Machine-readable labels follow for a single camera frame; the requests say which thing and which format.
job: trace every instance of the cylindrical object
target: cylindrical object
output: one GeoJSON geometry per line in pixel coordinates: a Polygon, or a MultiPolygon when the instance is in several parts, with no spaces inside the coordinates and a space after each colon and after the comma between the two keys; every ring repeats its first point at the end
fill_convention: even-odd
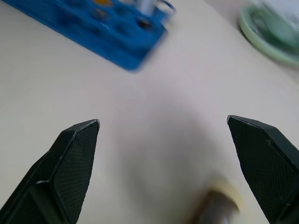
{"type": "Polygon", "coordinates": [[[157,0],[138,0],[137,9],[146,16],[151,16],[155,10],[157,0]]]}
{"type": "Polygon", "coordinates": [[[190,224],[236,223],[241,210],[242,200],[236,189],[226,182],[217,181],[207,191],[190,224]]]}

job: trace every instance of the green plate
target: green plate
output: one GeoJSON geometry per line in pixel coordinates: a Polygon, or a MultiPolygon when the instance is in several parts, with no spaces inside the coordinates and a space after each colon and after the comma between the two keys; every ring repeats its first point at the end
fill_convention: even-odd
{"type": "Polygon", "coordinates": [[[254,22],[252,21],[252,14],[258,10],[255,6],[246,7],[241,11],[239,20],[240,28],[248,40],[259,51],[268,57],[284,64],[299,67],[299,53],[286,52],[276,46],[268,43],[263,36],[258,32],[254,22]]]}

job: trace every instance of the blue plastic tray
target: blue plastic tray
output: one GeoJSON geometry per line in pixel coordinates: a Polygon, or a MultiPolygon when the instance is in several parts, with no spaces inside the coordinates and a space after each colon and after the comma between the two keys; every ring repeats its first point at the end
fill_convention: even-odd
{"type": "Polygon", "coordinates": [[[147,17],[117,0],[109,7],[92,0],[3,1],[127,70],[140,65],[165,33],[162,22],[170,17],[158,8],[147,17]]]}

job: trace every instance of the white tabletop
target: white tabletop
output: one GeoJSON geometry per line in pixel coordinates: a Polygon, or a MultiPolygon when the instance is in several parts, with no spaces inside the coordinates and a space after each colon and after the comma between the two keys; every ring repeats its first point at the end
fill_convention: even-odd
{"type": "Polygon", "coordinates": [[[169,35],[136,73],[0,3],[0,206],[63,129],[99,118],[78,223],[183,223],[217,176],[249,223],[267,223],[226,118],[274,125],[299,147],[297,87],[205,2],[172,3],[169,35]]]}

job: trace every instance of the tray hole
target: tray hole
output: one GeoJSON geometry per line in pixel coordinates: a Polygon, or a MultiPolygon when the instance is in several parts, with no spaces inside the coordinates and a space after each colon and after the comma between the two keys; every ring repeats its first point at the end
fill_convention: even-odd
{"type": "Polygon", "coordinates": [[[97,28],[96,26],[92,26],[92,25],[88,25],[85,23],[82,23],[81,26],[89,33],[95,35],[95,36],[101,36],[102,35],[102,31],[97,28]]]}
{"type": "Polygon", "coordinates": [[[132,16],[133,12],[125,7],[116,8],[116,13],[120,16],[132,16]]]}
{"type": "Polygon", "coordinates": [[[57,22],[66,27],[74,23],[79,23],[80,19],[72,14],[65,13],[63,10],[57,12],[57,22]]]}
{"type": "Polygon", "coordinates": [[[151,23],[149,20],[139,19],[137,21],[137,24],[141,29],[143,29],[145,31],[153,32],[155,30],[154,24],[151,23]]]}
{"type": "Polygon", "coordinates": [[[85,0],[64,0],[65,4],[71,7],[84,8],[85,0]]]}
{"type": "Polygon", "coordinates": [[[132,37],[136,33],[135,28],[127,23],[117,23],[114,28],[122,36],[132,37]]]}
{"type": "Polygon", "coordinates": [[[93,18],[95,18],[98,21],[107,21],[110,18],[109,13],[102,9],[95,9],[92,12],[92,16],[93,16],[93,18]]]}

